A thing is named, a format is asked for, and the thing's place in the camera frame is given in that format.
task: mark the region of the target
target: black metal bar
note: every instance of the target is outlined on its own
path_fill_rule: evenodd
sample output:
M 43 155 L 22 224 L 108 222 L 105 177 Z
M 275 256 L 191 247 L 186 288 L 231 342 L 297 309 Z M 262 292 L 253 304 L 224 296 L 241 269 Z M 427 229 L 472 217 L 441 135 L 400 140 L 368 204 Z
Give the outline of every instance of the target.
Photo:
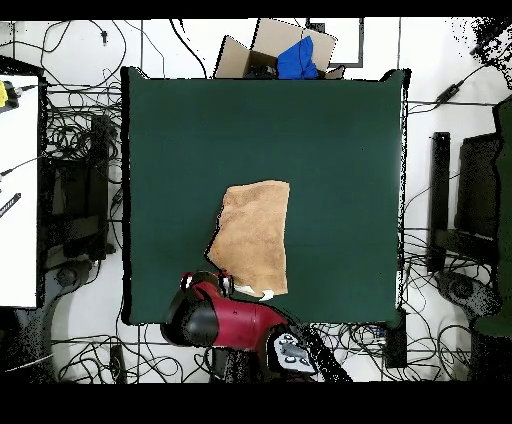
M 449 250 L 489 265 L 498 263 L 498 247 L 495 240 L 472 236 L 457 230 L 436 230 L 434 245 L 437 250 Z
M 427 271 L 442 271 L 446 250 L 436 246 L 436 230 L 448 228 L 448 194 L 450 189 L 450 133 L 436 132 L 432 136 L 429 197 L 430 231 L 427 238 Z
M 362 68 L 363 67 L 363 47 L 364 47 L 364 18 L 359 18 L 359 57 L 355 63 L 329 63 L 327 68 L 337 68 L 343 65 L 345 68 Z

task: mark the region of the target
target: green tablecloth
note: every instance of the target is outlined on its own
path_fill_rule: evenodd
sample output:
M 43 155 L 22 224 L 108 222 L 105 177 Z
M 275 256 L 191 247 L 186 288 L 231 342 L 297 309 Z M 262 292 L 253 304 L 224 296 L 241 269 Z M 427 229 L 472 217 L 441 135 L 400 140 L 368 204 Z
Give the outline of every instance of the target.
M 203 254 L 226 189 L 267 179 L 290 183 L 289 293 L 269 303 L 305 322 L 395 319 L 404 77 L 149 80 L 123 69 L 123 319 L 162 322 L 182 273 L 211 269 Z

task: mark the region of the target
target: wire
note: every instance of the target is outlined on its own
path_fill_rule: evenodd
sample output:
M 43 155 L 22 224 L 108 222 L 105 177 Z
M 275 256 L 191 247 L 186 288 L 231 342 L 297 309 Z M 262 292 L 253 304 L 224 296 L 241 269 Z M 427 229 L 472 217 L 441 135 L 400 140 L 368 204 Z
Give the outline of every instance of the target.
M 137 31 L 141 32 L 148 39 L 148 41 L 153 46 L 153 48 L 157 51 L 157 53 L 162 57 L 162 73 L 164 74 L 164 78 L 165 78 L 165 58 L 164 58 L 164 55 L 160 52 L 160 50 L 158 50 L 156 48 L 156 46 L 151 41 L 151 38 L 149 38 L 148 35 L 141 28 L 137 28 L 136 26 L 132 25 L 130 22 L 128 22 L 126 20 L 124 22 L 127 25 L 131 26 L 132 28 L 136 29 Z
M 140 382 L 140 325 L 137 326 L 137 383 Z
M 460 175 L 460 172 L 455 174 L 455 175 L 452 175 L 450 178 L 448 178 L 448 180 L 451 180 L 455 177 L 458 177 Z M 423 193 L 426 193 L 427 191 L 429 191 L 430 189 L 432 188 L 432 185 L 429 185 L 425 190 L 419 192 L 416 196 L 414 196 L 412 199 L 410 199 L 406 205 L 405 205 L 405 208 L 404 208 L 404 215 L 405 215 L 405 212 L 407 211 L 407 208 L 409 207 L 409 205 L 411 204 L 411 202 L 416 199 L 417 197 L 421 196 Z
M 442 104 L 442 103 L 438 103 L 438 104 L 436 104 L 433 108 L 430 108 L 430 109 L 427 109 L 427 110 L 419 110 L 419 111 L 417 111 L 417 112 L 410 112 L 410 111 L 409 111 L 409 112 L 407 113 L 407 116 L 409 116 L 409 115 L 414 115 L 415 113 L 426 113 L 426 112 L 432 112 L 434 109 L 437 109 L 439 106 L 441 106 L 441 104 Z M 416 106 L 414 106 L 413 108 L 411 108 L 411 110 L 412 110 L 412 109 L 414 109 L 414 108 L 416 108 L 416 107 L 418 107 L 418 106 L 423 106 L 423 105 L 416 105 Z
M 486 68 L 488 66 L 493 66 L 494 64 L 496 64 L 498 62 L 498 60 L 507 52 L 507 50 L 510 48 L 510 46 L 512 46 L 512 42 L 509 43 L 507 45 L 507 47 L 505 47 L 505 49 L 501 52 L 501 54 L 499 56 L 497 56 L 496 58 L 494 59 L 490 59 L 489 60 L 489 63 L 486 63 L 486 64 L 483 64 L 481 66 L 479 66 L 478 68 L 476 68 L 474 71 L 470 72 L 467 76 L 465 76 L 463 79 L 461 79 L 457 84 L 454 85 L 454 88 L 458 89 L 460 88 L 471 76 L 473 76 L 474 74 L 476 74 L 478 71 L 480 71 L 481 69 L 483 68 Z M 437 109 L 439 106 L 442 106 L 443 104 L 446 104 L 447 103 L 447 100 L 449 100 L 450 98 L 452 98 L 457 92 L 454 92 L 454 93 L 451 93 L 449 98 L 448 99 L 440 99 L 440 97 L 438 97 L 436 99 L 436 102 L 439 101 L 439 103 L 437 103 L 433 108 L 431 109 L 427 109 L 427 110 L 421 110 L 421 111 L 417 111 L 417 112 L 411 112 L 413 109 L 415 109 L 416 107 L 418 106 L 422 106 L 422 105 L 417 105 L 417 106 L 414 106 L 412 107 L 409 112 L 408 112 L 408 115 L 414 115 L 416 113 L 426 113 L 426 112 L 432 112 L 434 109 Z
M 204 68 L 204 65 L 203 65 L 203 62 L 201 62 L 201 59 L 199 59 L 199 57 L 193 52 L 193 50 L 188 46 L 188 44 L 185 42 L 185 40 L 183 40 L 183 38 L 181 37 L 181 35 L 178 33 L 178 31 L 176 31 L 176 27 L 174 26 L 174 22 L 172 21 L 172 19 L 169 19 L 169 22 L 171 23 L 171 26 L 172 26 L 172 29 L 174 31 L 174 33 L 176 34 L 176 36 L 179 38 L 179 40 L 181 41 L 181 44 L 183 44 L 187 50 L 192 54 L 192 56 L 194 56 L 196 58 L 196 60 L 199 62 L 199 64 L 201 65 L 201 69 L 203 70 L 203 73 L 204 73 L 204 77 L 205 79 L 208 79 L 208 76 L 206 75 L 206 69 Z
M 50 29 L 54 28 L 55 26 L 57 25 L 61 25 L 63 23 L 67 22 L 67 26 L 64 30 L 64 34 L 67 32 L 67 30 L 69 29 L 69 26 L 71 24 L 71 22 L 73 21 L 61 21 L 61 22 L 57 22 L 55 24 L 52 24 L 50 25 L 45 33 L 44 33 L 44 37 L 43 37 L 43 47 L 41 48 L 41 57 L 40 57 L 40 65 L 41 65 L 41 68 L 43 68 L 55 81 L 57 81 L 57 83 L 62 86 L 62 88 L 66 91 L 68 91 L 69 93 L 76 93 L 76 92 L 85 92 L 85 91 L 89 91 L 89 90 L 92 90 L 93 88 L 98 88 L 99 86 L 102 86 L 103 84 L 105 84 L 112 76 L 114 76 L 114 74 L 121 68 L 121 65 L 123 64 L 124 62 L 124 58 L 126 57 L 126 52 L 127 52 L 127 44 L 126 44 L 126 39 L 124 37 L 124 34 L 123 32 L 121 31 L 121 29 L 117 26 L 117 24 L 115 23 L 114 20 L 112 20 L 112 23 L 114 24 L 114 26 L 116 27 L 116 29 L 118 30 L 119 34 L 121 35 L 121 38 L 123 39 L 123 43 L 124 43 L 124 51 L 123 51 L 123 56 L 119 62 L 119 64 L 117 65 L 117 67 L 114 69 L 114 71 L 107 77 L 105 78 L 103 81 L 101 81 L 99 84 L 95 84 L 95 85 L 92 85 L 92 86 L 88 86 L 86 88 L 83 88 L 81 90 L 69 90 L 68 88 L 65 87 L 65 85 L 63 85 L 56 77 L 55 75 L 53 75 L 50 70 L 48 68 L 46 68 L 43 64 L 43 57 L 44 57 L 44 53 L 51 53 L 51 52 L 47 52 L 44 50 L 44 46 L 45 46 L 45 43 L 46 43 L 46 38 L 48 36 L 48 32 L 50 31 Z
M 459 324 L 451 324 L 451 325 L 447 325 L 446 327 L 444 327 L 440 332 L 439 334 L 437 335 L 437 352 L 438 352 L 438 355 L 439 355 L 439 360 L 441 362 L 441 366 L 443 367 L 445 373 L 448 375 L 448 377 L 450 378 L 450 380 L 457 380 L 457 378 L 455 376 L 452 375 L 452 373 L 450 373 L 447 369 L 446 369 L 446 364 L 445 364 L 445 361 L 444 361 L 444 357 L 442 355 L 442 350 L 441 350 L 441 337 L 442 335 L 444 334 L 444 332 L 446 330 L 449 330 L 451 328 L 461 328 L 465 331 L 467 331 L 469 334 L 471 334 L 471 330 L 469 330 L 469 328 L 467 327 L 464 327 L 463 325 L 459 325 Z M 468 366 L 468 362 L 467 362 L 467 358 L 463 358 L 463 360 L 460 360 L 460 358 L 458 358 L 459 361 L 461 363 L 463 363 L 464 365 Z

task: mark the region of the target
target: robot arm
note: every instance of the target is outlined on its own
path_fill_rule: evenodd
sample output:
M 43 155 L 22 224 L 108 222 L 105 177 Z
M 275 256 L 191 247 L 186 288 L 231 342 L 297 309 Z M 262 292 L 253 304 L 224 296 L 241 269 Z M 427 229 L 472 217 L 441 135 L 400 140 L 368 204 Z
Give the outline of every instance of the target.
M 325 381 L 352 381 L 320 337 L 297 326 L 273 307 L 229 298 L 233 280 L 226 274 L 187 273 L 161 325 L 176 346 L 226 347 L 255 352 L 267 381 L 322 372 Z

